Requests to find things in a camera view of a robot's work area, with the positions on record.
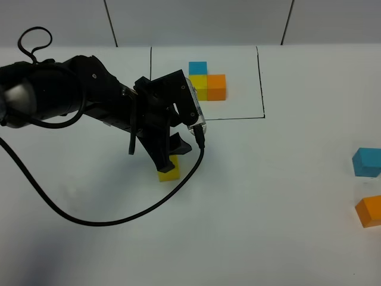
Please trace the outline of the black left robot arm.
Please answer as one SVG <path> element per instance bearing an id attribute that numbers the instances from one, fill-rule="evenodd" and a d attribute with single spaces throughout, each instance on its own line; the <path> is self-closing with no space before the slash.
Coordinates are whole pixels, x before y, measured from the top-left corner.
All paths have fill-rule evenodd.
<path id="1" fill-rule="evenodd" d="M 157 80 L 141 77 L 130 88 L 94 56 L 79 55 L 63 63 L 22 61 L 1 68 L 1 125 L 60 129 L 73 120 L 49 119 L 69 113 L 128 132 L 129 153 L 140 142 L 159 172 L 173 169 L 170 156 L 192 149 L 178 133 L 170 132 L 196 122 L 195 104 L 181 71 Z"/>

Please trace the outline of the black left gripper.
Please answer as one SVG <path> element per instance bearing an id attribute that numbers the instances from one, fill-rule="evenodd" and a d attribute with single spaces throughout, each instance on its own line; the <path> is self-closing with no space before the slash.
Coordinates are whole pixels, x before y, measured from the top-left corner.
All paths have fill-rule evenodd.
<path id="1" fill-rule="evenodd" d="M 174 169 L 170 155 L 184 155 L 192 147 L 175 133 L 171 126 L 182 122 L 182 114 L 174 108 L 182 107 L 182 77 L 164 76 L 150 81 L 141 77 L 134 88 L 121 87 L 118 127 L 130 133 L 130 149 L 140 140 L 155 164 L 157 171 L 167 173 Z"/>

